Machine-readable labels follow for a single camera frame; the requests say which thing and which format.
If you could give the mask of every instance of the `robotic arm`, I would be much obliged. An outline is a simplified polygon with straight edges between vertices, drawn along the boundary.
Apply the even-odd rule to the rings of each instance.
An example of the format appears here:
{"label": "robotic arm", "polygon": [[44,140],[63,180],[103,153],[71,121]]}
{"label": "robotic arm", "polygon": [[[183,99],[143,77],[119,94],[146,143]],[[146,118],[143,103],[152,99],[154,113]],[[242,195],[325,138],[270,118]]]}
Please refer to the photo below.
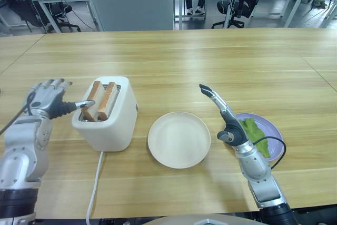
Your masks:
{"label": "robotic arm", "polygon": [[53,129],[51,119],[95,103],[63,102],[71,84],[64,79],[50,79],[34,85],[23,109],[1,130],[0,134],[8,128],[0,160],[0,225],[34,224],[38,187],[48,168],[46,148]]}
{"label": "robotic arm", "polygon": [[232,109],[211,88],[200,84],[203,94],[220,109],[226,123],[224,131],[217,138],[232,146],[239,160],[242,174],[248,179],[255,203],[260,209],[263,222],[274,225],[296,225],[297,221],[264,156],[247,137]]}

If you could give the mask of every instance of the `white plate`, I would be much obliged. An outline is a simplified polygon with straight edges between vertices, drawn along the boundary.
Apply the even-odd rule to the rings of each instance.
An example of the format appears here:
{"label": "white plate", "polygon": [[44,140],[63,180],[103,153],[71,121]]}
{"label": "white plate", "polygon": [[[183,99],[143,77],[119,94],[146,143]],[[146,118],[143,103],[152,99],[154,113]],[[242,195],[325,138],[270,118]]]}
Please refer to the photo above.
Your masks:
{"label": "white plate", "polygon": [[157,119],[148,133],[148,147],[159,163],[175,169],[196,165],[207,155],[211,135],[197,116],[173,112]]}

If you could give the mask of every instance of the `lettuce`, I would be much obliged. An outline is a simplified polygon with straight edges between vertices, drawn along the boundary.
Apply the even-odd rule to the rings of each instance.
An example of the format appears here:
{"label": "lettuce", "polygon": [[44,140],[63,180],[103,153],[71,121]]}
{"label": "lettuce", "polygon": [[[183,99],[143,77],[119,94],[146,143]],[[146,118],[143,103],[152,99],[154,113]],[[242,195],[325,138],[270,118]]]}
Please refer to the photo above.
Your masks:
{"label": "lettuce", "polygon": [[[253,118],[247,118],[244,121],[239,120],[241,125],[243,126],[244,131],[247,133],[249,139],[252,142],[256,142],[257,140],[265,137],[265,134],[261,129],[259,129]],[[270,158],[269,150],[268,150],[268,140],[262,140],[256,145],[257,149],[263,154],[265,158]]]}

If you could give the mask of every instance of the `robot finger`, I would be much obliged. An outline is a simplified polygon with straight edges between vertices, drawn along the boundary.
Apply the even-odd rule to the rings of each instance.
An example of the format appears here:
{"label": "robot finger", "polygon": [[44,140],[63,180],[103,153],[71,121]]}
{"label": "robot finger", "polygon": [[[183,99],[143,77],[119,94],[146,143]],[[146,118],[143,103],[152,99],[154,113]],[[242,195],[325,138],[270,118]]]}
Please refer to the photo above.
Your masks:
{"label": "robot finger", "polygon": [[32,88],[29,90],[28,94],[30,94],[33,91],[36,91],[41,86],[41,83],[36,83],[32,86]]}
{"label": "robot finger", "polygon": [[55,79],[52,83],[51,86],[54,87],[54,89],[56,90],[58,88],[58,86],[64,82],[64,79]]}
{"label": "robot finger", "polygon": [[40,87],[42,87],[43,89],[47,89],[53,81],[54,81],[53,79],[48,79],[44,81],[42,84],[40,83]]}
{"label": "robot finger", "polygon": [[63,84],[60,85],[60,88],[63,88],[64,90],[66,90],[67,87],[68,87],[69,85],[72,85],[72,84],[73,84],[73,82],[64,81]]}
{"label": "robot finger", "polygon": [[234,140],[234,135],[227,131],[220,131],[216,137],[224,142],[232,142]]}

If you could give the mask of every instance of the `bread slice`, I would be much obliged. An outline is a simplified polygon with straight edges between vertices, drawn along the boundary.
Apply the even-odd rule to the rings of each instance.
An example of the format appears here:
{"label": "bread slice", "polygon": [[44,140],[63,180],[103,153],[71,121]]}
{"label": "bread slice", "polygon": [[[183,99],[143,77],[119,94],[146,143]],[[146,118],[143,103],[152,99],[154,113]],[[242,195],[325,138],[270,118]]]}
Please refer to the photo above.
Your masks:
{"label": "bread slice", "polygon": [[102,121],[106,121],[114,107],[115,101],[118,96],[118,88],[114,82],[110,82],[105,90],[104,97],[101,101],[100,106],[98,107],[98,117]]}
{"label": "bread slice", "polygon": [[98,107],[104,97],[104,87],[100,81],[95,81],[87,100],[95,101],[95,104],[82,108],[82,113],[89,121],[98,121]]}

